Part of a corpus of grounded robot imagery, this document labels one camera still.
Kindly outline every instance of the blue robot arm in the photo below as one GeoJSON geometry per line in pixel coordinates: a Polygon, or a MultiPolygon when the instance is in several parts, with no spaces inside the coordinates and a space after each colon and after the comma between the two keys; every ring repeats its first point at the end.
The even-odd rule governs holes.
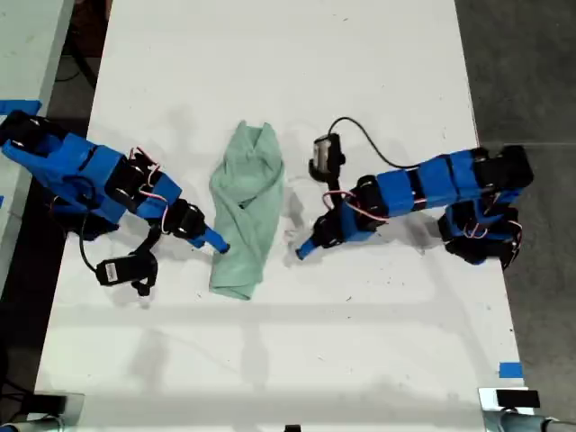
{"type": "Polygon", "coordinates": [[[197,248],[207,242],[220,253],[228,251],[229,245],[206,225],[200,209],[180,198],[181,188],[144,152],[126,157],[62,130],[34,115],[40,108],[36,101],[0,103],[0,113],[14,107],[26,112],[11,111],[0,125],[2,152],[56,196],[52,210],[65,228],[78,233],[81,242],[84,237],[95,239],[118,229],[126,210],[151,227],[148,238],[130,256],[107,260],[96,268],[87,262],[81,247],[101,284],[132,282],[147,295],[158,266],[149,251],[161,233],[172,233],[197,248]]]}
{"type": "MultiPolygon", "coordinates": [[[[314,143],[310,174],[335,192],[346,159],[340,137],[331,129],[314,143]]],[[[484,148],[458,151],[415,166],[366,175],[346,197],[336,193],[334,207],[318,218],[312,236],[296,254],[304,259],[318,247],[364,241],[389,218],[445,206],[438,226],[446,249],[472,264],[499,257],[506,267],[518,253],[521,236],[518,212],[509,206],[532,180],[520,146],[506,147],[495,157],[484,148]]]]}

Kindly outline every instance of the black cable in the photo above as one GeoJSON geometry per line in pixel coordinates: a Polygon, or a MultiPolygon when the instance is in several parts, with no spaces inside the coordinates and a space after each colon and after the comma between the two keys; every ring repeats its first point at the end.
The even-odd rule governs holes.
{"type": "Polygon", "coordinates": [[[0,394],[0,400],[1,399],[9,399],[11,401],[22,402],[24,396],[25,396],[25,394],[21,394],[21,393],[0,394]]]}
{"type": "Polygon", "coordinates": [[[381,160],[383,160],[384,162],[386,162],[388,165],[390,165],[391,167],[394,168],[398,168],[398,169],[412,169],[412,168],[417,168],[419,167],[419,164],[416,165],[398,165],[398,164],[394,164],[393,162],[391,162],[385,155],[382,154],[382,152],[376,147],[376,144],[374,144],[374,141],[372,141],[372,138],[370,138],[370,135],[368,135],[368,132],[366,132],[366,129],[364,129],[364,126],[362,126],[358,121],[354,120],[351,117],[339,117],[337,119],[334,120],[334,122],[332,123],[332,125],[330,126],[330,129],[328,129],[328,135],[330,133],[332,133],[332,130],[334,129],[334,127],[339,124],[340,122],[342,122],[343,120],[348,120],[349,122],[352,122],[353,124],[355,124],[358,129],[360,129],[360,131],[362,131],[362,133],[364,134],[364,136],[366,137],[366,139],[368,140],[368,142],[370,143],[370,145],[372,146],[372,148],[374,149],[374,151],[376,152],[376,154],[378,154],[378,156],[380,157],[381,160]]]}
{"type": "Polygon", "coordinates": [[[9,380],[8,378],[4,378],[4,384],[8,384],[10,387],[14,387],[16,390],[20,392],[32,394],[32,391],[24,389],[21,385],[16,384],[14,381],[9,380]]]}
{"type": "Polygon", "coordinates": [[[66,83],[68,81],[72,81],[74,78],[80,75],[80,71],[78,70],[74,75],[69,76],[67,78],[56,78],[55,82],[57,83],[66,83]]]}
{"type": "Polygon", "coordinates": [[[93,273],[96,273],[95,267],[92,264],[90,264],[90,262],[88,261],[88,258],[86,257],[86,252],[84,251],[84,231],[86,229],[86,221],[88,220],[88,216],[90,215],[90,210],[95,209],[97,207],[97,204],[96,204],[96,186],[94,185],[94,182],[92,180],[90,180],[88,177],[84,177],[83,175],[65,175],[62,177],[62,180],[64,180],[64,181],[66,181],[66,180],[82,180],[83,182],[85,182],[90,187],[90,191],[92,194],[91,194],[90,198],[88,199],[88,204],[86,205],[87,212],[85,213],[84,219],[82,220],[82,227],[80,228],[80,233],[78,234],[78,238],[79,238],[79,244],[80,244],[80,255],[82,256],[84,264],[86,264],[86,267],[88,267],[90,270],[92,270],[93,273]]]}
{"type": "Polygon", "coordinates": [[[90,65],[86,62],[86,58],[82,55],[82,51],[78,48],[74,39],[69,37],[67,38],[67,46],[70,51],[70,55],[78,65],[78,69],[88,81],[88,84],[93,88],[96,89],[96,83],[98,82],[98,76],[94,73],[90,65]]]}
{"type": "Polygon", "coordinates": [[[86,228],[86,221],[88,220],[89,215],[90,211],[87,211],[86,214],[84,215],[84,220],[82,220],[82,228],[80,229],[80,235],[78,236],[78,238],[80,239],[80,255],[82,256],[84,264],[86,264],[86,267],[92,270],[93,273],[96,273],[95,267],[90,264],[88,258],[86,258],[86,252],[84,251],[84,229],[86,228]]]}

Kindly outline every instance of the red wire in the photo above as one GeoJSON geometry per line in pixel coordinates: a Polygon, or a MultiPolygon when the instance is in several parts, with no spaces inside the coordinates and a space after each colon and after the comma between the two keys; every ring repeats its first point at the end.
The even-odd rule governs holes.
{"type": "MultiPolygon", "coordinates": [[[[141,147],[136,147],[136,150],[139,151],[142,155],[144,155],[144,157],[149,160],[151,162],[151,164],[153,165],[153,167],[150,169],[150,174],[148,174],[148,180],[147,180],[147,185],[148,187],[153,187],[152,186],[152,176],[154,175],[154,173],[156,173],[159,169],[160,169],[160,164],[156,163],[154,161],[154,159],[152,159],[152,157],[149,156],[148,153],[146,153],[141,147]]],[[[130,155],[128,157],[128,159],[133,159],[134,158],[134,148],[130,149],[130,155]]],[[[162,195],[158,195],[156,193],[150,193],[150,192],[144,192],[142,191],[142,187],[138,190],[138,192],[142,195],[148,196],[150,198],[155,198],[157,200],[163,201],[164,203],[166,203],[166,207],[164,209],[164,212],[162,213],[162,222],[160,225],[160,228],[162,229],[162,233],[163,234],[169,234],[169,231],[164,230],[164,222],[166,221],[166,215],[168,213],[168,200],[163,197],[162,195]]]]}
{"type": "MultiPolygon", "coordinates": [[[[349,191],[327,191],[322,195],[322,201],[324,202],[324,205],[326,205],[326,207],[328,209],[331,209],[331,207],[329,206],[328,202],[326,201],[326,197],[328,195],[332,195],[332,194],[343,194],[346,196],[351,196],[353,198],[356,198],[356,195],[354,195],[353,193],[349,192],[349,191]]],[[[351,204],[350,202],[344,200],[344,203],[346,203],[346,205],[348,207],[350,207],[352,210],[354,210],[357,213],[363,214],[364,216],[374,220],[374,221],[379,221],[379,222],[388,222],[388,219],[386,218],[382,218],[380,216],[376,216],[375,214],[371,214],[370,212],[366,211],[366,210],[362,210],[358,207],[356,207],[355,205],[351,204]]]]}
{"type": "Polygon", "coordinates": [[[517,246],[517,249],[520,249],[520,246],[522,245],[522,230],[523,230],[522,225],[516,222],[515,220],[509,220],[508,223],[516,225],[517,227],[520,228],[520,232],[518,233],[518,246],[517,246]]]}
{"type": "Polygon", "coordinates": [[[169,231],[164,230],[164,222],[166,220],[166,215],[168,213],[168,200],[166,198],[164,198],[161,195],[156,195],[155,193],[150,193],[150,192],[144,192],[142,191],[142,189],[140,188],[138,190],[138,192],[140,192],[141,194],[145,195],[145,196],[149,196],[150,198],[156,198],[157,200],[163,201],[164,203],[166,203],[166,207],[164,208],[164,213],[162,213],[162,224],[160,225],[160,228],[162,229],[162,234],[169,234],[169,231]]]}
{"type": "MultiPolygon", "coordinates": [[[[490,207],[488,207],[485,211],[484,211],[484,216],[486,216],[486,214],[492,209],[492,207],[494,207],[494,204],[496,203],[496,201],[500,198],[500,192],[495,193],[494,194],[494,200],[492,201],[492,204],[490,204],[490,207]]],[[[481,236],[479,237],[475,237],[474,235],[476,234],[476,230],[478,229],[478,227],[480,227],[480,224],[478,222],[476,222],[476,226],[474,227],[474,229],[472,230],[472,234],[468,234],[468,224],[466,223],[466,225],[464,225],[464,229],[463,229],[463,234],[467,239],[483,239],[488,235],[488,229],[485,228],[484,232],[481,236]]]]}

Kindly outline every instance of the floor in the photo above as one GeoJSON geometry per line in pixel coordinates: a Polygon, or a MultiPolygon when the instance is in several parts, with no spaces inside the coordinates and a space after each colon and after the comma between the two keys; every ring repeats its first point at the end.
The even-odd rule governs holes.
{"type": "MultiPolygon", "coordinates": [[[[576,2],[456,0],[456,4],[481,143],[494,149],[507,143],[525,144],[535,171],[535,182],[518,203],[526,233],[523,250],[505,273],[526,382],[540,391],[547,415],[576,419],[576,289],[572,287],[576,230],[566,211],[576,208],[572,190],[576,184],[576,2]]],[[[97,70],[99,60],[89,62],[97,70]]],[[[75,73],[74,61],[63,57],[58,79],[75,73]]],[[[86,132],[92,97],[82,76],[58,82],[49,117],[86,132]]],[[[40,193],[37,185],[32,187],[29,214],[38,214],[40,193]]],[[[56,250],[63,244],[53,226],[21,234],[14,254],[21,267],[11,271],[10,282],[21,298],[26,282],[22,276],[18,279],[22,272],[16,270],[30,259],[30,242],[39,235],[51,236],[56,250]]],[[[48,284],[55,284],[58,265],[59,256],[38,270],[46,280],[53,280],[48,284]]],[[[52,293],[41,295],[49,302],[52,293]]],[[[20,306],[4,305],[5,316],[25,314],[44,325],[40,334],[22,329],[7,341],[10,356],[23,359],[11,376],[31,387],[50,307],[13,301],[20,306]]]]}

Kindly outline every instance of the green cloth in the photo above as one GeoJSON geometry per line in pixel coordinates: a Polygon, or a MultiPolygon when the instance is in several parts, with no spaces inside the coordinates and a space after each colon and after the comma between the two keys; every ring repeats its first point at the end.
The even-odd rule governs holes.
{"type": "Polygon", "coordinates": [[[210,190],[214,228],[230,244],[226,254],[214,256],[210,289],[250,300],[262,282],[284,200],[284,162],[272,126],[240,122],[212,174],[210,190]]]}

